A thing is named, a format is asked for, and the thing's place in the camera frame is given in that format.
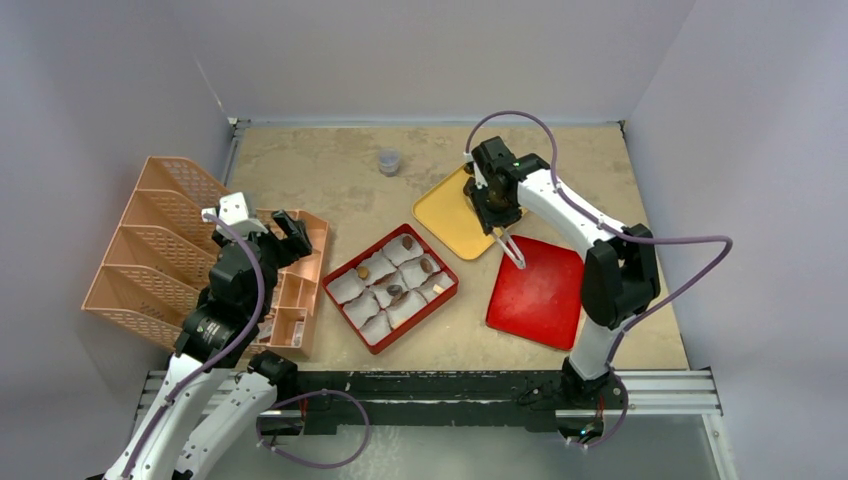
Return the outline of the metal serving tongs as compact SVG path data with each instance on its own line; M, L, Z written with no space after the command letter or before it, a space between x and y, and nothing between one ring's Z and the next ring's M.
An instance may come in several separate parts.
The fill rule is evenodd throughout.
M497 244L504 255L515 265L519 270L524 270L527 266L526 259L517 243L514 241L509 232L502 229L499 233L493 231L491 233L494 243Z

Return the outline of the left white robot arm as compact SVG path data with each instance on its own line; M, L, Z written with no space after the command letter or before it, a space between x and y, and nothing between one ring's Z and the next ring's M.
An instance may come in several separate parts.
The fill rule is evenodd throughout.
M216 225L216 263L182 323L160 391L106 479L172 477L203 408L258 335L279 270L313 252L305 222L284 210L271 216L282 237L253 213L215 207L202 218Z

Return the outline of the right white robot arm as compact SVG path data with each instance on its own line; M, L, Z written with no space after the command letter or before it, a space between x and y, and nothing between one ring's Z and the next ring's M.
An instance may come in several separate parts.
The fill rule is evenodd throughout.
M561 370L561 392L576 407L596 399L611 376L617 336L660 294L652 233L606 217L535 153L518 157L495 136L464 153L463 191L484 234L495 236L524 212L544 220L583 263L580 302L587 315Z

